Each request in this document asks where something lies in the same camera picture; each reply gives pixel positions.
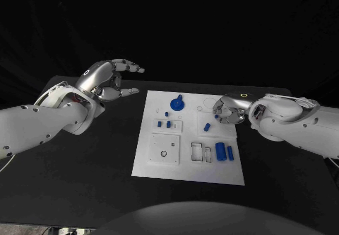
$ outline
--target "white board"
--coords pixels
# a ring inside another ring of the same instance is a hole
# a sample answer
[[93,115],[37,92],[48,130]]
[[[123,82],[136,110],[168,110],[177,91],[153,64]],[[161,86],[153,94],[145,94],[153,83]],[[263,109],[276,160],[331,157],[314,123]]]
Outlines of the white board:
[[[171,101],[178,98],[179,94],[184,98],[185,108],[175,111],[171,108]],[[220,98],[220,95],[208,94],[148,92],[133,176],[244,185],[236,126],[221,124],[213,114],[213,106]],[[158,129],[156,119],[164,120],[162,125],[166,125],[168,120],[181,121],[181,131],[166,131],[166,129],[162,131],[162,128]],[[204,131],[205,123],[211,124],[208,132]],[[162,159],[161,151],[151,147],[155,140],[153,134],[169,135],[169,137],[165,137],[168,140],[161,148],[171,147],[172,137],[179,136],[179,164],[174,163],[172,160],[169,160],[171,164],[164,163],[168,160]],[[230,161],[230,159],[226,161],[217,160],[216,144],[218,142],[223,142],[226,147],[233,147],[234,161]],[[203,144],[204,161],[192,161],[192,143]],[[205,148],[211,148],[211,163],[207,162]],[[155,154],[158,154],[156,162],[149,160]]]

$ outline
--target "black table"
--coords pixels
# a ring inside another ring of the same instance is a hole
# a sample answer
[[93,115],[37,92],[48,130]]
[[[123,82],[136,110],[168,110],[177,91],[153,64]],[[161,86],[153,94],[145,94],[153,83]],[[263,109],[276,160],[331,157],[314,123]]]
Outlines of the black table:
[[[57,76],[47,88],[77,78]],[[337,234],[339,191],[324,158],[288,142],[267,140],[237,125],[246,186],[133,177],[148,90],[259,97],[288,89],[123,81],[139,94],[107,103],[84,134],[61,131],[54,140],[18,154],[0,173],[0,222],[99,228],[126,213],[179,201],[234,203],[276,213]]]

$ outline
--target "blue object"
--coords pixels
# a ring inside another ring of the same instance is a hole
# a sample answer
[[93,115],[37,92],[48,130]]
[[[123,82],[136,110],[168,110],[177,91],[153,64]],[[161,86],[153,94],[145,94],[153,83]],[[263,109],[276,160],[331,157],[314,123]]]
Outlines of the blue object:
[[175,111],[181,111],[184,109],[185,103],[182,101],[182,95],[171,102],[171,107]]
[[226,161],[227,160],[227,150],[226,150],[226,144],[217,143],[216,144],[216,150],[217,150],[217,160]]
[[211,127],[211,124],[208,123],[204,130],[208,131],[210,127]]
[[233,147],[228,146],[228,158],[230,158],[230,161],[234,160],[234,153],[233,153]]

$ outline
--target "circular hole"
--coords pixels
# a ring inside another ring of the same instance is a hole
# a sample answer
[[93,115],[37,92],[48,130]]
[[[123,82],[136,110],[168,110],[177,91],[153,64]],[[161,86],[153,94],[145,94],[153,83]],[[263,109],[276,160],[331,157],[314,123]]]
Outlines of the circular hole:
[[318,121],[319,121],[319,118],[316,117],[314,120],[314,125],[318,123]]

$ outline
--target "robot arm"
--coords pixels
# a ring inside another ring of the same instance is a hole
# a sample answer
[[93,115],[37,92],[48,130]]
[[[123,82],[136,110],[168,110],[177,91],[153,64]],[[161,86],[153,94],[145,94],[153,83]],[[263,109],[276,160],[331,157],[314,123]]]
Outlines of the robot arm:
[[339,109],[324,107],[315,100],[267,94],[256,98],[252,94],[227,94],[214,106],[233,111],[221,123],[239,124],[246,115],[252,128],[272,141],[288,141],[324,157],[339,157]]
[[125,59],[100,61],[81,75],[76,87],[64,81],[34,105],[0,110],[0,159],[51,141],[63,129],[76,135],[84,133],[106,110],[100,101],[139,93],[138,88],[120,89],[120,71],[143,73],[145,69]]

